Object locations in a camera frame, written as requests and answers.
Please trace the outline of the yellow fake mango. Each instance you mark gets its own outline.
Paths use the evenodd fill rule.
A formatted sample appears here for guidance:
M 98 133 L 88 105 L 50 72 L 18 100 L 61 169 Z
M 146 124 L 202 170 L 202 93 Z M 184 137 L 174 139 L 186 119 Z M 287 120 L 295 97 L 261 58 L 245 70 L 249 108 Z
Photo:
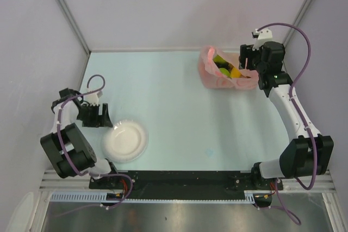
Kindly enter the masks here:
M 230 78 L 240 78 L 241 77 L 241 72 L 234 67 L 234 68 L 231 69 L 229 77 Z

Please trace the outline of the green fake apple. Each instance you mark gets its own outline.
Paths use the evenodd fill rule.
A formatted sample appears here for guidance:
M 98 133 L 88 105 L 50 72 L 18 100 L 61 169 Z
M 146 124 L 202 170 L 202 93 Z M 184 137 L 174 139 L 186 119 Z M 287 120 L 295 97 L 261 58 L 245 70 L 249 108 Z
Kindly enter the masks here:
M 230 77 L 230 71 L 226 68 L 219 68 L 220 72 L 225 75 L 226 77 Z

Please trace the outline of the white paper plate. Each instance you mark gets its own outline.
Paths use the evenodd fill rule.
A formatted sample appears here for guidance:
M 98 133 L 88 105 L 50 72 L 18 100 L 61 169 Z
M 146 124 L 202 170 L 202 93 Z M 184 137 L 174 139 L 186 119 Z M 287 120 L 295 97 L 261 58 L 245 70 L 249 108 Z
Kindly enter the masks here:
M 108 130 L 102 140 L 105 157 L 118 163 L 138 158 L 147 148 L 148 132 L 139 122 L 120 120 Z

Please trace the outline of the pink plastic bag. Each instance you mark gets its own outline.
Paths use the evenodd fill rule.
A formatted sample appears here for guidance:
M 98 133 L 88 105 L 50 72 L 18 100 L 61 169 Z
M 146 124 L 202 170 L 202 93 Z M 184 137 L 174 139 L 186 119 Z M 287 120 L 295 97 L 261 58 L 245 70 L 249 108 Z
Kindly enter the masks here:
M 198 58 L 198 72 L 203 85 L 208 89 L 232 89 L 252 90 L 257 87 L 258 74 L 254 76 L 242 76 L 240 78 L 230 78 L 223 75 L 213 62 L 213 58 L 219 55 L 228 63 L 239 70 L 239 54 L 224 52 L 213 46 L 205 46 L 201 49 Z

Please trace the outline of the green fake pear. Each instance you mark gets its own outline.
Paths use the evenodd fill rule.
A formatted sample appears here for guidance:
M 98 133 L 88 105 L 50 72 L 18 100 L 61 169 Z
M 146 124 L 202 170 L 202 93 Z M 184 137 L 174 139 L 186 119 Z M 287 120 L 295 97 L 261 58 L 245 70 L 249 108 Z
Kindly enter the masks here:
M 219 55 L 216 55 L 213 58 L 213 62 L 217 63 L 217 64 L 225 64 L 227 61 L 224 60 L 222 57 L 220 57 Z

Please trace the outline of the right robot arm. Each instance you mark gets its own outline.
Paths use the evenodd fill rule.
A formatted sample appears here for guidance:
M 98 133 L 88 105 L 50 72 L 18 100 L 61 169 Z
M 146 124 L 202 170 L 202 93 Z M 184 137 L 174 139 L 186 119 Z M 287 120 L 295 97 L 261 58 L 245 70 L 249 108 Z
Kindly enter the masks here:
M 275 178 L 294 178 L 305 190 L 311 190 L 316 177 L 326 172 L 334 142 L 323 136 L 311 123 L 302 107 L 289 74 L 282 69 L 283 44 L 267 41 L 255 49 L 241 45 L 239 62 L 242 69 L 256 71 L 259 88 L 277 109 L 288 134 L 289 144 L 278 159 L 258 162 L 251 184 L 264 189 Z

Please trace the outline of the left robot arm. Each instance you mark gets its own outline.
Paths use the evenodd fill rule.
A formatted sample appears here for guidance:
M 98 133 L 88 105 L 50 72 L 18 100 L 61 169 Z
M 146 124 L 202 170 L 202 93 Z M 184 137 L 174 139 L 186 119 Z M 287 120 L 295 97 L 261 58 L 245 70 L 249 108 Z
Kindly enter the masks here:
M 59 91 L 60 98 L 52 102 L 54 124 L 51 132 L 40 139 L 57 175 L 61 178 L 90 174 L 112 189 L 118 186 L 120 175 L 108 159 L 99 159 L 76 121 L 83 127 L 113 127 L 108 104 L 83 97 L 80 92 L 65 88 Z

